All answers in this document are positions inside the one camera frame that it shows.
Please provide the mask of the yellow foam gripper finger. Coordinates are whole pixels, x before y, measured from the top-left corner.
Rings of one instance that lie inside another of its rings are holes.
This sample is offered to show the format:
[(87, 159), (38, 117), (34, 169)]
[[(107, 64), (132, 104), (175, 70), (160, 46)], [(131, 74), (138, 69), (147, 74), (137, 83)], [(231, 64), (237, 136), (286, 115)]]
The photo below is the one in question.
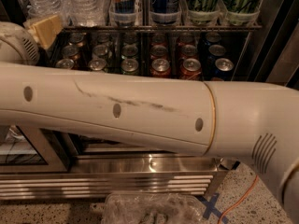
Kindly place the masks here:
[(35, 42), (43, 49), (48, 49), (54, 43), (56, 36), (63, 30), (59, 15), (33, 18), (27, 20), (23, 25)]

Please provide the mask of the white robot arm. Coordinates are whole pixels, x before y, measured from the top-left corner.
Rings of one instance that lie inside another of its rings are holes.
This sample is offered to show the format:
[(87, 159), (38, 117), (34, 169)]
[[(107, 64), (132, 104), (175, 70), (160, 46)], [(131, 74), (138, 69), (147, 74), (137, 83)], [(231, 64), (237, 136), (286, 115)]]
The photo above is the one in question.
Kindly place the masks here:
[(0, 120), (250, 166), (299, 224), (299, 91), (36, 65), (36, 42), (0, 23)]

